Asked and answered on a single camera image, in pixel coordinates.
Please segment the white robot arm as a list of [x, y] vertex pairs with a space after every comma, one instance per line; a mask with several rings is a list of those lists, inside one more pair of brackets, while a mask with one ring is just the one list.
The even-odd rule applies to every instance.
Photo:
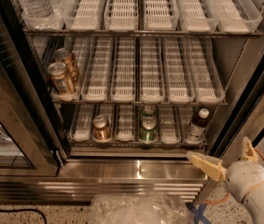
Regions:
[[221, 159], [199, 152], [188, 151], [187, 158], [215, 182], [224, 182], [231, 196], [250, 213], [253, 224], [264, 224], [264, 167], [248, 137], [243, 138], [240, 158], [228, 168]]

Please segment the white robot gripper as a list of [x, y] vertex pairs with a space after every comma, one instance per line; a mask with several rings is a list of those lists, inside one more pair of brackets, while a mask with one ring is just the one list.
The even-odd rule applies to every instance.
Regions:
[[264, 167], [258, 164], [258, 155], [251, 140], [245, 136], [241, 146], [241, 161], [234, 162], [228, 170], [219, 158], [188, 151], [191, 163], [215, 182], [224, 182], [233, 198], [242, 203], [249, 195], [264, 200]]

